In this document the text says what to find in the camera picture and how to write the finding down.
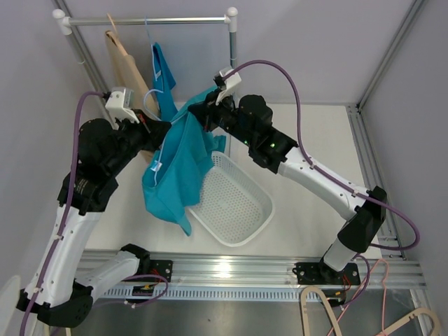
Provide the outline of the teal t shirt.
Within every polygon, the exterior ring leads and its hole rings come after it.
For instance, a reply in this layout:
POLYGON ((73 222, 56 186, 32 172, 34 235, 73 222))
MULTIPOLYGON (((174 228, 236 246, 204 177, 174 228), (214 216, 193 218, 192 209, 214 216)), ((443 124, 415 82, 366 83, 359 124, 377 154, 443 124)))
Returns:
POLYGON ((192 228, 186 207, 200 202, 200 191, 208 171, 214 166, 211 154, 225 150, 226 138, 205 132, 188 107, 205 100, 215 87, 190 98, 180 109, 171 90, 157 93, 161 119, 171 123, 160 150, 142 177, 146 210, 154 217, 175 223, 186 235, 192 228))

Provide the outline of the blue wire hanger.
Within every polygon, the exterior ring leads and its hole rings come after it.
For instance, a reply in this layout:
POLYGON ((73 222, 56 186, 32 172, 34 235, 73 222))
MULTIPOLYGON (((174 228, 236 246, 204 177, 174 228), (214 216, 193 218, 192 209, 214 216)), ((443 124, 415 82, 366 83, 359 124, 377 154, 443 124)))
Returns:
POLYGON ((148 42, 150 44, 151 64, 152 64, 152 68, 153 68, 153 75, 155 77, 155 80, 157 81, 159 76, 160 76, 160 72, 157 71, 157 69, 155 67, 154 44, 153 44, 153 40, 151 38, 151 32, 150 32, 150 29, 149 29, 149 24, 148 24, 148 18, 147 17, 144 18, 144 26, 145 26, 145 30, 146 30, 146 35, 148 37, 148 42))
MULTIPOLYGON (((155 108, 151 108, 149 106, 148 100, 153 93, 155 94, 154 89, 150 90, 150 92, 146 94, 144 107, 146 111, 150 113, 150 117, 163 121, 161 119, 160 110, 159 115, 156 115, 155 108)), ((146 193, 153 193, 155 189, 158 188, 158 185, 161 184, 164 175, 168 172, 168 169, 174 160, 174 145, 174 133, 169 131, 164 138, 161 149, 154 152, 153 159, 143 175, 142 186, 146 193)))

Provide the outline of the blue t shirt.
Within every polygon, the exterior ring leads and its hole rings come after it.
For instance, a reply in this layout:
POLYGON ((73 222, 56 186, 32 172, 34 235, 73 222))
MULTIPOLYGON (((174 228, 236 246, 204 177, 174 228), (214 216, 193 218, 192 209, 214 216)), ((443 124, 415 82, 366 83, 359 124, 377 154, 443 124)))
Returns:
POLYGON ((152 45, 153 89, 157 98, 161 119, 171 121, 178 113, 172 90, 176 81, 158 43, 152 45))

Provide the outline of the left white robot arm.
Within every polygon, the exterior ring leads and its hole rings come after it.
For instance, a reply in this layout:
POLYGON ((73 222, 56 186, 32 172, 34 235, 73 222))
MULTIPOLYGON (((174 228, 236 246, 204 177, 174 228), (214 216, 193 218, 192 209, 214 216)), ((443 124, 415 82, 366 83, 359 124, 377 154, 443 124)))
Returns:
POLYGON ((151 271, 150 253, 127 244, 108 262, 76 276, 85 246, 112 194, 117 176, 142 150, 160 147, 170 122, 142 117, 122 120, 113 129, 105 119, 77 127, 71 171, 63 181, 57 201, 52 236, 31 283, 20 291, 17 308, 52 327, 75 328, 105 292, 121 281, 159 280, 151 271))

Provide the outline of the beige t shirt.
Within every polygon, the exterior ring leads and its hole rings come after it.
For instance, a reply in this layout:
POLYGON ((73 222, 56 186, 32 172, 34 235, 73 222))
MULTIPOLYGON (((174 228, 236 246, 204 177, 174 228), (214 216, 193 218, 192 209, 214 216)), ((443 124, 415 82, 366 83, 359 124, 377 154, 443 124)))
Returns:
MULTIPOLYGON (((150 90, 143 76, 137 68, 136 62, 114 32, 108 30, 105 32, 105 42, 108 54, 111 60, 115 82, 113 87, 126 87, 134 91, 132 109, 142 110, 149 118, 150 113, 146 111, 144 105, 146 93, 150 90)), ((149 97, 149 106, 155 108, 155 114, 159 115, 159 108, 152 97, 149 97)))

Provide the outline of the aluminium mounting rail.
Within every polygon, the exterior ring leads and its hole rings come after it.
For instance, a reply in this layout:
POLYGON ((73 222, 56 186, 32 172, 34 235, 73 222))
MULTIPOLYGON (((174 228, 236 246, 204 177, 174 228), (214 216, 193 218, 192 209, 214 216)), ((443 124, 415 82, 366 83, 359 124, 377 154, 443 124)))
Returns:
POLYGON ((362 289, 426 289, 419 263, 358 260, 347 283, 318 280, 312 258, 152 253, 158 274, 169 277, 166 300, 296 301, 307 286, 323 291, 362 289))

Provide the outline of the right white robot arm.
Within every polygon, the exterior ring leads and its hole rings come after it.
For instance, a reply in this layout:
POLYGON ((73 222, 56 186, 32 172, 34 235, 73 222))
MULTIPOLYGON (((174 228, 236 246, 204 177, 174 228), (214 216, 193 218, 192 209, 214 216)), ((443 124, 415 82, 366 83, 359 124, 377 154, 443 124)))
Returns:
POLYGON ((217 92, 212 92, 188 111, 204 130, 221 128, 248 147, 258 166, 305 187, 346 221, 318 264, 323 281, 335 283, 347 264, 367 251, 385 221, 385 190, 368 190, 325 171, 302 145, 273 126, 273 111, 260 95, 246 95, 236 104, 231 97, 219 101, 217 92))

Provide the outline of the beige plastic hanger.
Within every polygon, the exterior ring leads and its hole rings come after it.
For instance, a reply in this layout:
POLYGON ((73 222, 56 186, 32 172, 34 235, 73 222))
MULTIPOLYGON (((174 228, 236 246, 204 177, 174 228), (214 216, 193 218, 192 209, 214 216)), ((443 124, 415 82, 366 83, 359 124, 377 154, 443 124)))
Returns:
POLYGON ((107 16, 108 21, 110 22, 110 24, 111 24, 111 26, 112 26, 112 29, 113 29, 114 34, 115 34, 116 36, 118 36, 118 30, 117 30, 117 28, 116 28, 116 24, 115 24, 113 18, 111 17, 111 15, 110 15, 109 13, 107 13, 106 16, 107 16))

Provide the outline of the metal clothes rack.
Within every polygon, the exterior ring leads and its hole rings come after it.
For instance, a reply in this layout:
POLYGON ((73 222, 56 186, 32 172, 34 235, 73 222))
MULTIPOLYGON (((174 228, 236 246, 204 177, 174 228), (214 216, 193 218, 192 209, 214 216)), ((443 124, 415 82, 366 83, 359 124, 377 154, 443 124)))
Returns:
POLYGON ((126 18, 113 19, 107 17, 100 18, 81 18, 74 19, 69 16, 68 6, 64 1, 54 1, 55 9, 52 12, 62 34, 66 36, 69 45, 73 51, 75 59, 84 69, 85 74, 96 90, 105 91, 106 82, 103 79, 101 71, 97 67, 90 50, 85 44, 82 34, 79 32, 79 26, 99 26, 111 25, 188 25, 188 24, 226 24, 229 31, 230 42, 230 66, 235 68, 237 65, 237 14, 235 7, 227 9, 223 17, 169 17, 169 18, 126 18))

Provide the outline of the white perforated basket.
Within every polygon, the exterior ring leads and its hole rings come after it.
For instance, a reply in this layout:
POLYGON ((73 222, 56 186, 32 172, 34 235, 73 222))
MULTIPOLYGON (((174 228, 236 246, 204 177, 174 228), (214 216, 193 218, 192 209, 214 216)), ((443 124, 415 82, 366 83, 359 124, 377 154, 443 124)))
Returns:
POLYGON ((224 153, 214 151, 213 167, 189 212, 222 245, 243 246, 274 216, 274 202, 244 170, 224 153))

